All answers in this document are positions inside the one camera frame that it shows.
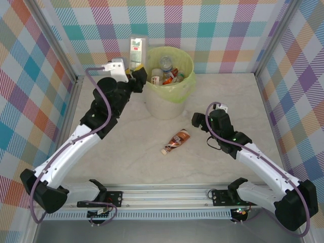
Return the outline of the brown coffee drink bottle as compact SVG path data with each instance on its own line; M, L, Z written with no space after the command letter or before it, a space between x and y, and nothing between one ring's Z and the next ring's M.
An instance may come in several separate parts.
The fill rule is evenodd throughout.
M189 132L186 129L182 129L172 137L172 139L168 142L168 144L161 150L161 153L163 155L167 155L172 150L180 147L189 138L190 138Z

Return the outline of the right aluminium frame post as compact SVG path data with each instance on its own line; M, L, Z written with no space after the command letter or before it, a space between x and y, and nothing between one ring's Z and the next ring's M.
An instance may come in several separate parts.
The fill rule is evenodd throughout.
M280 11L279 13L279 22L277 23L276 27L273 28L270 33L272 33L271 39L268 41L268 45L265 48L263 55L261 56L258 65L256 66L254 75L255 78L258 79L261 73L266 68L267 63L269 62L271 55L273 54L275 48L279 44L280 40L282 39L286 29L289 26L294 14L298 10L299 6L301 5L302 0L289 0L285 11Z

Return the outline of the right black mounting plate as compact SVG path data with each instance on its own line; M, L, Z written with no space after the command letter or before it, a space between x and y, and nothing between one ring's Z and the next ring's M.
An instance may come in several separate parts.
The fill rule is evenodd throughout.
M228 206L230 204L230 199L227 190L212 190L211 198L213 201L213 206Z

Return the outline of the aluminium side frame rail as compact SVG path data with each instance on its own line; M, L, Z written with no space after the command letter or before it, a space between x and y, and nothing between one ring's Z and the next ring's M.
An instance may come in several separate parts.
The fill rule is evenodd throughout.
M57 150L63 145L63 143L69 138L69 134L72 127L72 122L74 119L77 103L79 100L80 92L84 82L85 76L80 75L77 77L76 81L72 85L70 98L68 105L66 106L64 113L64 120L62 122L62 128L58 133L57 142L55 144L52 155L54 155Z

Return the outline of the white bottle orange label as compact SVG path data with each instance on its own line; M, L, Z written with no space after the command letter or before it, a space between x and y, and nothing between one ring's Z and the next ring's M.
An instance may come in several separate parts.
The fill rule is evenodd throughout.
M163 71L159 68L155 68L151 72L151 83L156 86L163 84Z

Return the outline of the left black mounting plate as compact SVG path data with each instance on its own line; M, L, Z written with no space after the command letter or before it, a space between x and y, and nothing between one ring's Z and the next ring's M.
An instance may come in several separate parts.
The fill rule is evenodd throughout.
M121 207L123 201L122 191L107 191L105 196L105 202Z

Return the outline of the clear bottle purple label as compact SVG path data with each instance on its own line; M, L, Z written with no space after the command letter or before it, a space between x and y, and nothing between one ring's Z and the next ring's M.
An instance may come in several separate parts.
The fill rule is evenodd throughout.
M173 66L172 59L169 56L162 56L159 60L160 68L163 72Z

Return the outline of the left aluminium frame post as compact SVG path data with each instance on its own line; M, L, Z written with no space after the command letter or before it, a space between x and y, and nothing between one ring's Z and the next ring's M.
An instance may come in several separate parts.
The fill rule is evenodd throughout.
M31 14L35 18L37 24L40 26L45 38L47 39L49 45L52 47L54 53L56 54L58 60L61 62L64 70L71 80L77 81L77 75L75 74L72 66L70 65L63 49L61 48L54 32L52 31L49 23L47 22L45 16L43 15L41 8L38 6L36 0L24 0L26 6L30 10Z

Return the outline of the aluminium frame post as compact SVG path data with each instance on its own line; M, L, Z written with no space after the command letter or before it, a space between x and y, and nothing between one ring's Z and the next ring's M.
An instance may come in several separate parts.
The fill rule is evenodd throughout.
M270 33L272 33L271 39L268 41L268 45L265 48L263 55L261 56L258 65L256 66L254 75L255 78L258 79L261 73L266 68L267 63L269 62L271 55L273 54L275 48L279 44L280 40L282 39L286 29L289 26L294 14L298 10L299 6L301 5L302 0L289 0L285 11L280 11L279 13L279 22L277 23L276 27L273 28Z
M38 6L36 0L24 0L26 6L30 10L31 14L35 18L37 24L40 26L45 38L47 39L49 45L52 47L54 53L56 54L58 60L61 62L64 70L71 80L77 81L77 75L75 74L72 66L70 65L63 49L61 48L54 32L52 31L49 23L47 22L45 16L43 15L41 8Z

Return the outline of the black mounting plate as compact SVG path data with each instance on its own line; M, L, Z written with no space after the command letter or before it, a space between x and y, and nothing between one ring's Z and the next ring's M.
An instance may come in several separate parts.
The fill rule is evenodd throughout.
M230 204L230 199L227 190L212 190L211 198L213 201L213 206L228 206Z
M123 201L122 191L107 191L105 196L105 202L121 207Z

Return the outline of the green plastic bin bag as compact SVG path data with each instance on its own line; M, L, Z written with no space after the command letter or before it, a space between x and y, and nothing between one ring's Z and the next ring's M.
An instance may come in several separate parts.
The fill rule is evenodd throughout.
M160 68L160 59L163 56L170 58L174 68L184 72L184 79L180 83L161 86L151 83L152 70ZM185 51L174 47L150 47L147 52L146 72L148 90L155 92L159 97L169 102L184 102L196 86L196 75L191 56Z

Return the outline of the left small circuit board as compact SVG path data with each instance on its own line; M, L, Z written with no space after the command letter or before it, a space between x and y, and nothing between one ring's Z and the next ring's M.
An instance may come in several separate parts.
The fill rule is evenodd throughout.
M94 218L94 219L106 219L108 218L110 214L110 210L109 209L95 209L95 208L91 208L87 211L87 218Z

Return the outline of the cream plastic bin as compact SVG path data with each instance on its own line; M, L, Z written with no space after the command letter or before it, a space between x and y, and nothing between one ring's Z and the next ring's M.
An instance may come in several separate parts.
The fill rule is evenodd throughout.
M170 73L163 72L163 82L170 77ZM145 104L146 108L151 115L159 119L173 119L179 116L185 107L186 100L182 103L173 103L159 97L155 92L148 90L148 81L145 85Z

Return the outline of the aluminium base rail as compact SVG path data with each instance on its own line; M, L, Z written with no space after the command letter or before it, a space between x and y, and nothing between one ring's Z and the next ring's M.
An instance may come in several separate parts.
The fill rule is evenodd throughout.
M224 183L205 184L105 184L108 191L122 191L122 210L212 209L211 189Z

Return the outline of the white green label bottle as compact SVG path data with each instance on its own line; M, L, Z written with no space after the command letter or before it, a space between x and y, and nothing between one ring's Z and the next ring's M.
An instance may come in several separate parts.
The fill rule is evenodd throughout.
M148 36L130 36L129 69L134 71L140 65L146 67L148 51Z

